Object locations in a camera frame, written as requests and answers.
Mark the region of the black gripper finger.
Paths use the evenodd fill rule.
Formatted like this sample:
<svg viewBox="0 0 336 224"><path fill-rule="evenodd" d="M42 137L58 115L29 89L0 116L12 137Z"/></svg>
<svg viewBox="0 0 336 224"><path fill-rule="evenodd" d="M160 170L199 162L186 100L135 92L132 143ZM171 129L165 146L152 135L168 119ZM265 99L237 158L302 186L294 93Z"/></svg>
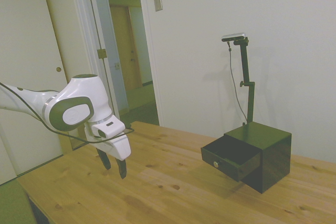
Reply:
<svg viewBox="0 0 336 224"><path fill-rule="evenodd" d="M118 165L118 170L119 170L119 174L120 174L120 177L122 179L126 178L127 176L127 163L126 163L126 160L120 160L120 159L115 159L117 165Z"/></svg>
<svg viewBox="0 0 336 224"><path fill-rule="evenodd" d="M110 163L110 160L107 156L107 153L105 153L104 151L102 151L100 149L97 149L97 152L98 152L98 155L99 155L105 169L109 170L111 168L111 163Z"/></svg>

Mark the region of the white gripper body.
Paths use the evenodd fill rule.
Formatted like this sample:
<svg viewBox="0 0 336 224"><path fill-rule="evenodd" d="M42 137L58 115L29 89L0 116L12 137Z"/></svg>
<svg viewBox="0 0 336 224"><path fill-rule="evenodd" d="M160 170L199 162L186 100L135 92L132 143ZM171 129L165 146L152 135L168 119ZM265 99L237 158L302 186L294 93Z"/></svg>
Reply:
<svg viewBox="0 0 336 224"><path fill-rule="evenodd" d="M131 148L128 137L126 135L118 136L113 140L97 143L97 139L89 134L89 130L85 127L85 135L89 142L93 142L93 146L99 150L123 161L131 154Z"/></svg>

